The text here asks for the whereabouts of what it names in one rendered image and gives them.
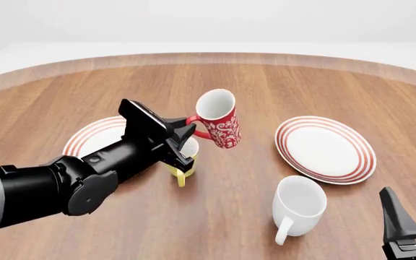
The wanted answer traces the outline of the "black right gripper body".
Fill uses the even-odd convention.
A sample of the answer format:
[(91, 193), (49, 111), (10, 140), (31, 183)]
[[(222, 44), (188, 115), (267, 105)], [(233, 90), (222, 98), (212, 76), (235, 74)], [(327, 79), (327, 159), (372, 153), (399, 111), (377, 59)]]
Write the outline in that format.
[(382, 246), (387, 260), (416, 260), (416, 240), (401, 238), (389, 238), (383, 236), (384, 245)]

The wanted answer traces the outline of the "white plate with red rings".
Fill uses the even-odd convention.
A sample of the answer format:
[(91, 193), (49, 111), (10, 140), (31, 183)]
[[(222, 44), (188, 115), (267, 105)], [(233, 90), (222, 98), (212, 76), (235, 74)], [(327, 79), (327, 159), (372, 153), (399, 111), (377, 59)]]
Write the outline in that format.
[(274, 142), (278, 153), (292, 168), (324, 183), (360, 183), (376, 169), (376, 154), (367, 140), (330, 118), (290, 118), (277, 127)]
[(126, 119), (123, 116), (111, 116), (90, 123), (71, 136), (62, 155), (79, 158), (89, 155), (121, 140), (125, 128)]

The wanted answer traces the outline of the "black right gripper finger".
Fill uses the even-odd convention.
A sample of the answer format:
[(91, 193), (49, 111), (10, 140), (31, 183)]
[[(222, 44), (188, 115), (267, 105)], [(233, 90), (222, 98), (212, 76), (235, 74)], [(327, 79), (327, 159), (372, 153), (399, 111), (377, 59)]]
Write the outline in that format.
[(416, 222), (404, 209), (394, 190), (382, 188), (379, 196), (383, 209), (383, 241), (416, 240)]

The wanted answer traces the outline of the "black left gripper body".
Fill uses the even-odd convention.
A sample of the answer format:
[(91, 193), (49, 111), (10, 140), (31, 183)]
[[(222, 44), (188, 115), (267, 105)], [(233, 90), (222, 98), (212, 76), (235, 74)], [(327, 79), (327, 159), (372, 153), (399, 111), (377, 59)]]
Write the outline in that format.
[(194, 164), (191, 157), (186, 157), (181, 153), (181, 149), (177, 149), (172, 139), (167, 139), (164, 142), (164, 151), (162, 161), (174, 168), (181, 170), (183, 173), (190, 170)]

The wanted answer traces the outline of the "red mug with white pattern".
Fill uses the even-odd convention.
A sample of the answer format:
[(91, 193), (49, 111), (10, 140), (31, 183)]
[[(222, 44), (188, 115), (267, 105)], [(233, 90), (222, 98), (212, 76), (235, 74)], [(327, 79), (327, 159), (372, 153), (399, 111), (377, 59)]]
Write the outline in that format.
[(197, 100), (196, 114), (186, 119), (186, 125), (199, 121), (207, 132), (196, 130), (196, 136), (212, 140), (221, 149), (233, 148), (241, 140), (235, 106), (235, 96), (229, 90), (210, 90)]

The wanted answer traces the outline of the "yellow mug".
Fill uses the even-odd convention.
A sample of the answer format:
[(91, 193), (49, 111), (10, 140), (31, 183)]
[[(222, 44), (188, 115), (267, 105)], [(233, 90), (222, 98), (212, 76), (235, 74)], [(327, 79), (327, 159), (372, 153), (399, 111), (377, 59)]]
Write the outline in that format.
[(196, 158), (199, 153), (199, 143), (193, 137), (189, 138), (181, 149), (181, 153), (186, 157), (191, 157), (194, 160), (194, 164), (190, 170), (183, 173), (181, 170), (165, 164), (168, 172), (177, 178), (178, 186), (184, 187), (186, 185), (186, 178), (195, 173), (196, 170)]

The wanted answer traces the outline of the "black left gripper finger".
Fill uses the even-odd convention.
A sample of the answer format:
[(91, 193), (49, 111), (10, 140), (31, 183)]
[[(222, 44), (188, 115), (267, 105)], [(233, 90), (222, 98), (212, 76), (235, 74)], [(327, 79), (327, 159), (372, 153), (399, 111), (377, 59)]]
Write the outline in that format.
[(186, 124), (187, 118), (165, 118), (165, 125), (167, 129), (190, 129)]
[(196, 125), (186, 125), (184, 127), (174, 129), (173, 142), (176, 144), (177, 149), (182, 149), (187, 140), (189, 140), (189, 138), (194, 134), (195, 130)]

